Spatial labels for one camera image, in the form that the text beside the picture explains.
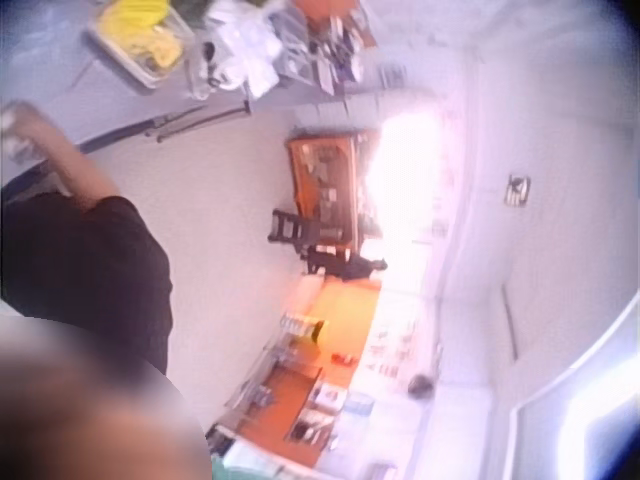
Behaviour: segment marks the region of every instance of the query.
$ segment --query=wooden cabinet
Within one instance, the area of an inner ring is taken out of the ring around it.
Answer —
[[[340,249],[358,251],[367,229],[366,165],[376,132],[303,137],[287,146],[300,215],[342,229]]]

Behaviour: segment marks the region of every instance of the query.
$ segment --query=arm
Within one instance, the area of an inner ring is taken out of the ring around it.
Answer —
[[[19,103],[13,111],[11,132],[30,140],[46,155],[81,209],[90,210],[100,200],[120,194],[111,178],[34,107]]]

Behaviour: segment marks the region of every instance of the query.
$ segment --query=bright light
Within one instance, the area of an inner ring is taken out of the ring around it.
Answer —
[[[441,139],[434,113],[401,115],[385,122],[367,175],[385,240],[412,240],[430,224]]]
[[[585,478],[585,436],[589,425],[640,394],[640,355],[593,382],[569,404],[558,442],[560,480]]]

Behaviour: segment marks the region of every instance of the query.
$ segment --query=plastic tray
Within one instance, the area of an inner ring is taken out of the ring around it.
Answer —
[[[165,80],[169,74],[175,70],[184,61],[185,55],[193,47],[195,43],[195,35],[189,28],[189,26],[182,20],[178,12],[173,8],[169,8],[167,17],[162,21],[162,25],[169,28],[171,32],[182,41],[182,53],[171,70],[158,75],[153,75],[142,68],[138,63],[131,58],[127,52],[125,52],[116,42],[110,38],[104,36],[98,28],[98,19],[112,4],[108,4],[105,8],[100,10],[99,15],[94,18],[88,27],[89,34],[107,50],[111,56],[117,60],[124,68],[137,78],[147,88],[157,88],[163,80]]]

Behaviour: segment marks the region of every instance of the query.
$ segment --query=floor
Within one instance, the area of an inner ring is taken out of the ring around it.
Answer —
[[[134,137],[92,155],[166,250],[174,285],[168,377],[203,429],[223,411],[277,328],[302,264],[267,243],[274,207],[293,208],[284,114]]]

